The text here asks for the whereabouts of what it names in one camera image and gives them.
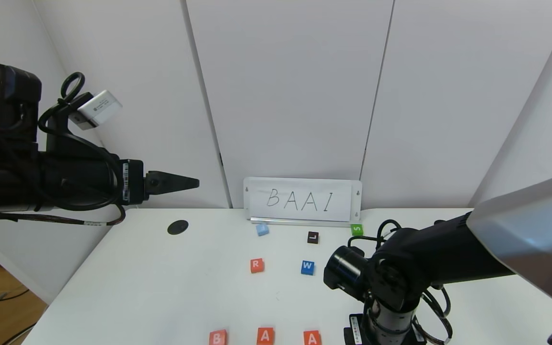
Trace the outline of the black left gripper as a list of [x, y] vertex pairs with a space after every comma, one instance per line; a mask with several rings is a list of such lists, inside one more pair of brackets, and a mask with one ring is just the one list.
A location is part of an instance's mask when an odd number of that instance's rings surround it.
[[101, 155], [94, 151], [39, 153], [40, 190], [58, 203], [71, 206], [94, 206], [109, 199], [120, 184], [122, 189], [114, 199], [116, 205], [138, 205], [146, 195], [163, 195], [199, 188], [199, 179], [149, 171], [144, 179], [144, 164], [140, 160], [120, 159], [110, 155], [121, 174], [115, 173]]

